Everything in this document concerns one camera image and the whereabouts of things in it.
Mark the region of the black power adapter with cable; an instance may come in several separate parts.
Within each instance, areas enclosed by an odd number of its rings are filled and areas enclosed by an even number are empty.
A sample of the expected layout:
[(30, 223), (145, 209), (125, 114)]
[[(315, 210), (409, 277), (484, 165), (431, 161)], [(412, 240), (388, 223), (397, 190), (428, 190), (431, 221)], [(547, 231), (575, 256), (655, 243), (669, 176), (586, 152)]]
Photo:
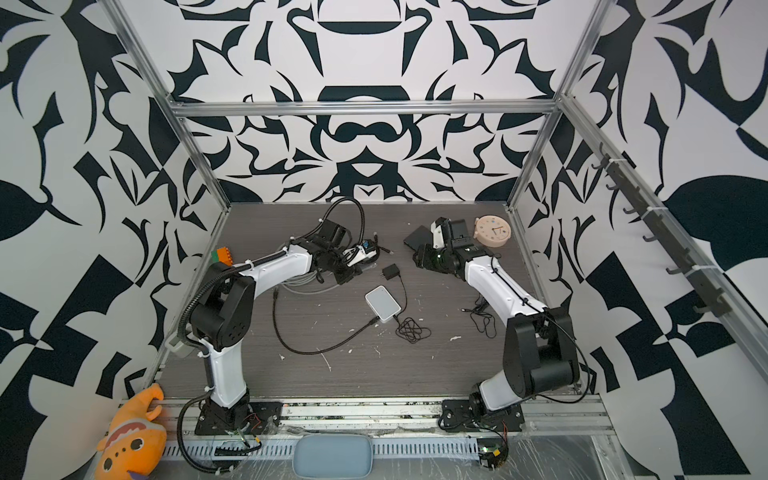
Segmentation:
[(390, 264), (383, 268), (382, 274), (386, 280), (397, 279), (402, 290), (402, 295), (399, 297), (401, 312), (394, 316), (396, 322), (396, 336), (410, 344), (417, 344), (429, 338), (432, 335), (432, 331), (428, 327), (422, 326), (413, 317), (406, 315), (408, 309), (408, 294), (399, 267), (396, 264)]

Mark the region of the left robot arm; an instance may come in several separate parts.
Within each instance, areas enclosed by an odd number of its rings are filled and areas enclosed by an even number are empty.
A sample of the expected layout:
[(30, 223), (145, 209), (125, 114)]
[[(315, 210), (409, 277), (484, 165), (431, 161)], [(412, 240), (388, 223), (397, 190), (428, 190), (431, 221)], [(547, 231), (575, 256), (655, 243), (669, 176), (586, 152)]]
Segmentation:
[(253, 304), (261, 294), (298, 276), (330, 273), (342, 285), (378, 259), (378, 238), (360, 237), (347, 244), (349, 230), (330, 221), (290, 239), (276, 252), (257, 260), (208, 267), (203, 283), (183, 308), (176, 339), (206, 361), (206, 396), (230, 413), (249, 399), (242, 367), (242, 342), (250, 331)]

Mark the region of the white network switch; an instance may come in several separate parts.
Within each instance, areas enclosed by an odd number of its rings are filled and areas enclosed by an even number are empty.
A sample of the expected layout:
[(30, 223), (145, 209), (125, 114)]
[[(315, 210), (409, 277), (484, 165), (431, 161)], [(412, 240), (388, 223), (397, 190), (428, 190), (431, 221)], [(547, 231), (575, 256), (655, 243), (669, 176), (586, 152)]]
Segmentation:
[(402, 312), (402, 306), (383, 285), (379, 285), (366, 293), (364, 298), (381, 323), (389, 322)]

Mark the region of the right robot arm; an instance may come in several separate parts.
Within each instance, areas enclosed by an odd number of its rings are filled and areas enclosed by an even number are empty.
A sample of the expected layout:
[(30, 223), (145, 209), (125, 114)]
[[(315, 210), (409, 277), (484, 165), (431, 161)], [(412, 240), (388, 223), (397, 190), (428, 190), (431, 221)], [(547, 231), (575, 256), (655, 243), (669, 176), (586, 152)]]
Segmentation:
[(580, 380), (581, 350), (564, 307), (549, 307), (477, 243), (466, 222), (440, 217), (404, 240), (421, 269), (452, 275), (474, 288), (504, 322), (502, 368), (470, 395), (478, 416), (500, 411)]

